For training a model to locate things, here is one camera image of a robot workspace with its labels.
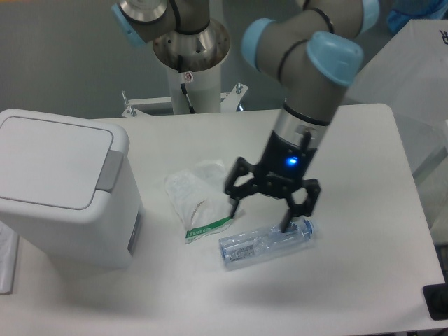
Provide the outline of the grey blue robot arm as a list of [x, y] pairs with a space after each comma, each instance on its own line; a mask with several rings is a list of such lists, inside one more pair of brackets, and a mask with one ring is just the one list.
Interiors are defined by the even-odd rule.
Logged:
[[[321, 188], [305, 173], [363, 61], [355, 38], [379, 17], [378, 1], [300, 1], [300, 13], [284, 22], [259, 19], [241, 40], [248, 64], [287, 91], [260, 161], [237, 158], [224, 191], [234, 208], [260, 193], [284, 199], [286, 231], [312, 214]], [[216, 112], [221, 77], [215, 73], [230, 51], [224, 26], [208, 1], [117, 1], [112, 13], [130, 43], [151, 43], [171, 76], [176, 114]]]

